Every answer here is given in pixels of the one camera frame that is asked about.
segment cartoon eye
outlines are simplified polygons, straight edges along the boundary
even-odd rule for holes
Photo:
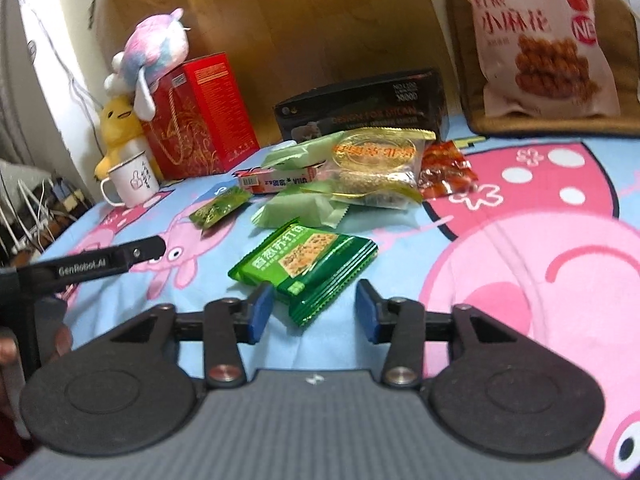
[[[640,420],[629,424],[613,449],[613,467],[621,475],[631,474],[640,465]]]
[[[182,254],[182,251],[183,251],[182,247],[174,247],[169,252],[169,255],[167,256],[167,258],[169,259],[170,262],[174,262],[175,260],[180,258],[180,255]]]

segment clear plastic bag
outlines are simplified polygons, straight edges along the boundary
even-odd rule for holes
[[[435,134],[423,130],[360,128],[344,134],[317,180],[332,198],[357,205],[406,209],[422,203],[418,176],[422,153]]]

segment pink plush toy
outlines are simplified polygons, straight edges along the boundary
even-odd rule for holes
[[[112,97],[136,93],[134,111],[142,121],[150,121],[156,115],[151,94],[158,87],[158,80],[187,59],[189,42],[180,22],[182,14],[182,9],[176,9],[140,23],[124,52],[114,56],[114,73],[104,81],[104,89]]]

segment window curtain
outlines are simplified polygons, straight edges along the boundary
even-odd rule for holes
[[[20,82],[12,80],[8,65],[9,48],[15,43],[8,38],[15,30],[16,18],[22,26],[17,2],[18,0],[0,0],[0,157],[13,164],[33,166],[33,156],[20,125],[12,91]]]

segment green snack packet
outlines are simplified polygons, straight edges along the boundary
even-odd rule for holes
[[[213,227],[229,213],[249,202],[253,195],[238,186],[220,193],[211,202],[189,215],[189,219],[199,228],[206,230]]]
[[[331,157],[332,149],[340,141],[344,132],[319,137],[287,146],[268,153],[262,163],[263,168],[279,170],[298,170],[324,162]]]
[[[252,216],[251,222],[258,227],[275,229],[285,222],[298,218],[308,227],[336,228],[349,209],[344,202],[331,200],[322,192],[323,182],[312,182],[301,186],[287,186],[269,200]]]
[[[308,325],[378,254],[371,240],[284,224],[229,271],[247,285],[273,283],[298,326]]]

